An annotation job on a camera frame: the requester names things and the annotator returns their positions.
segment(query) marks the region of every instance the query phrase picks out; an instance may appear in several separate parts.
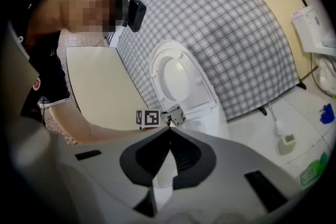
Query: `blue object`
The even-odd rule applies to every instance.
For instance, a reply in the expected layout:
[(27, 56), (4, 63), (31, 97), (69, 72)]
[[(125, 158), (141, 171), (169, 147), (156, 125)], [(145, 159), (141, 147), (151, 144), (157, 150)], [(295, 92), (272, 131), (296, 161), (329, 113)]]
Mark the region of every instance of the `blue object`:
[(321, 115), (320, 122), (322, 122), (323, 124), (328, 124), (335, 119), (331, 104), (323, 106), (323, 109), (321, 111), (323, 111), (323, 113)]

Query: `toilet seat lid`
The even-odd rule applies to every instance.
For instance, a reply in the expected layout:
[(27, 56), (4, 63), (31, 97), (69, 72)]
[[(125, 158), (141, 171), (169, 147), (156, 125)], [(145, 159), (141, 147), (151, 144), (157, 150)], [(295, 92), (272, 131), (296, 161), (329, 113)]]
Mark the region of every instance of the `toilet seat lid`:
[(160, 42), (150, 55), (150, 75), (164, 111), (179, 104), (185, 113), (213, 108), (216, 93), (197, 60), (175, 40)]

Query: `person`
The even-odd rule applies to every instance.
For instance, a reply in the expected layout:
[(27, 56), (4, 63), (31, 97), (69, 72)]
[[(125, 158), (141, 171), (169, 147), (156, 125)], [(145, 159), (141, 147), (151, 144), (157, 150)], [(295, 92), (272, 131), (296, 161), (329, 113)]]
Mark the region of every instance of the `person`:
[(125, 0), (24, 0), (23, 3), (22, 11), (17, 13), (19, 16), (10, 22), (39, 77), (21, 115), (43, 121), (40, 107), (48, 108), (65, 133), (82, 144), (144, 132), (112, 130), (88, 122), (70, 99), (65, 73), (57, 56), (62, 29), (73, 33), (113, 31), (127, 15)]

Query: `white squat toilet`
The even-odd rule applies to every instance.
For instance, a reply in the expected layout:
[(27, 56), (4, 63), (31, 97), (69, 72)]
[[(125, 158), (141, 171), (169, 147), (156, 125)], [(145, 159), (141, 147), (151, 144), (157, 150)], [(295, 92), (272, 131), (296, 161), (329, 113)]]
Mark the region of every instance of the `white squat toilet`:
[(162, 109), (181, 106), (186, 117), (181, 128), (229, 139), (222, 105), (190, 51), (175, 40), (165, 40), (152, 50), (149, 68)]

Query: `gray checkered fabric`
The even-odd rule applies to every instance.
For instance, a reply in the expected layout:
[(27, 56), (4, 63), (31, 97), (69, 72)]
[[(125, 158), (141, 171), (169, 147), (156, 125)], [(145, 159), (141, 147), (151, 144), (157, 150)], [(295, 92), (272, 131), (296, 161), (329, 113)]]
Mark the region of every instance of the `gray checkered fabric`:
[(299, 83), (288, 40), (263, 0), (142, 0), (141, 30), (125, 29), (119, 55), (149, 108), (160, 104), (151, 85), (149, 56), (174, 39), (198, 60), (227, 119), (245, 114)]

